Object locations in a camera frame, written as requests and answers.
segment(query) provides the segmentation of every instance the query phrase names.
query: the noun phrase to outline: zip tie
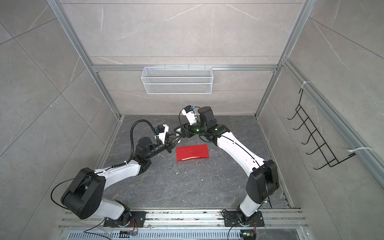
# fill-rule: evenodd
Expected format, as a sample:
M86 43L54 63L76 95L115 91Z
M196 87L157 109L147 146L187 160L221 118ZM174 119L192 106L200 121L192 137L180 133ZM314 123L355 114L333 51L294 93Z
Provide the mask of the zip tie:
M370 147L358 147L358 148L350 149L350 150L347 150L347 151L348 152L354 152L354 151L357 151L357 150L360 150L360 149L369 149L369 150L373 151L373 148L370 148Z
M303 85L301 86L301 88L303 88L304 84L306 84L306 83L310 83L310 82L304 81Z

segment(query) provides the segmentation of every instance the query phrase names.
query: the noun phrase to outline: metal vent grille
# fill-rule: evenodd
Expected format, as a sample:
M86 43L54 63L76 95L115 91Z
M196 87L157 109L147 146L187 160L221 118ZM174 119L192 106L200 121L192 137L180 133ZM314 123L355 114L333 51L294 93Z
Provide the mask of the metal vent grille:
M97 234L106 235L101 230L92 231ZM106 235L113 240L128 239L119 238L120 230L112 230L110 235ZM201 239L201 240L213 240L213 239L227 239L228 230L139 230L136 236L129 236L135 240L180 240L180 239ZM67 240L100 240L105 239L102 236L83 233L81 230L72 230ZM240 230L232 229L229 233L229 239L240 240Z

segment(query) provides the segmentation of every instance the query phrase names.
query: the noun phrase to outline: metal hanging rack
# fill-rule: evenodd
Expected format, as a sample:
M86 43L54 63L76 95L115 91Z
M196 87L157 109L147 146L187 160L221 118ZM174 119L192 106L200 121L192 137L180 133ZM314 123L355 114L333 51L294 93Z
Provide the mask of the metal hanging rack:
M340 163L344 162L345 160L347 160L347 159L349 159L349 158L355 156L356 154L355 154L355 153L352 153L352 154L348 155L347 158L345 158L345 159L343 159L343 160L341 160L341 161L337 159L337 157L335 156L335 154L332 152L331 148L328 146L328 143L325 141L325 139L323 138L323 136L321 135L321 133L319 132L319 130L317 129L317 127L313 124L313 122L312 122L312 120L310 119L310 117L308 116L308 114L305 112L305 110L303 109L303 107L300 105L300 103L301 103L301 97L303 96L303 89L300 89L299 94L301 94L301 95L300 95L299 104L298 104L297 107L295 108L296 113L293 115L292 118L287 118L287 119L288 119L288 120L292 120L296 115L298 115L298 116L300 117L300 119L301 119L301 121L302 121L303 123L302 123L302 124L300 125L300 127L298 127L297 129L296 129L296 128L293 128L293 129L294 129L294 130L299 130L302 126L305 126L305 127L307 128L308 132L310 133L310 136L308 137L307 142L306 142L306 143L303 143L303 142L302 142L302 144L303 144L303 145L308 144L309 140L310 140L311 137L312 137L313 140L314 140L314 142L315 142L316 145L317 145L317 148L316 148L313 152L311 152L311 153L306 153L306 154L307 154L307 155L311 155L311 154L314 154L317 150L319 150L319 151L321 152L321 154L323 155L325 161L327 162L327 163L324 164L323 166L321 166L321 167L319 167L319 168L315 168L315 167L314 167L313 169L315 169L315 170L319 170L319 169L322 169L323 167L325 167L325 166L327 166L327 165L328 165L329 167L334 167L335 165L340 164ZM304 114L305 114L305 117L302 117L302 116L300 115L299 110L303 110L303 112L304 112ZM311 131L311 130L308 128L307 124L305 123L305 122L308 121L308 120L309 120L309 121L312 123L312 125L314 126L314 128L315 128L314 131ZM318 141L316 141L315 137L313 136L313 134L314 134L315 132L317 132L317 133L320 135L321 139L322 139L323 142L324 142L323 144L319 145ZM327 148L329 149L329 151L331 152L331 154L332 154L332 156L333 156L333 159L332 159L332 160L328 161L328 159L327 159L326 156L324 155L324 152L323 152L323 150L321 149L323 146L327 147Z

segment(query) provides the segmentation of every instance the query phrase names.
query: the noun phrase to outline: white wire mesh basket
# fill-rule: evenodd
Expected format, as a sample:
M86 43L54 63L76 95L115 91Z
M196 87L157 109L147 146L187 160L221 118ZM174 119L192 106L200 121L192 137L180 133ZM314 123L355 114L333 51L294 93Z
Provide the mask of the white wire mesh basket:
M146 67L141 80L148 94L211 93L211 67Z

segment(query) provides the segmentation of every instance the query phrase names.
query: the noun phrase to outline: mounting plate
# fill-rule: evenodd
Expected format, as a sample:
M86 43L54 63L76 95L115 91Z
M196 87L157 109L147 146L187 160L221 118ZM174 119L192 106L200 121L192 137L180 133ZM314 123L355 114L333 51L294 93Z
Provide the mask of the mounting plate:
M224 219L224 225L226 227L233 227L235 224L236 224L236 227L241 227L241 225L238 224L238 218L236 216L236 211L224 211L223 216L224 216L224 218L226 218L226 219ZM245 223L243 225L250 224L250 226L253 226L254 221L255 221L257 227L265 226L263 214L260 211L255 212L253 217L247 223Z
M147 212L132 211L130 213L132 215L131 218L135 219L136 227L143 227ZM103 227L117 227L117 228L119 228L119 225L118 225L118 223L116 223L115 220L107 218L104 221ZM130 223L126 227L132 227L133 228L133 221L130 221Z

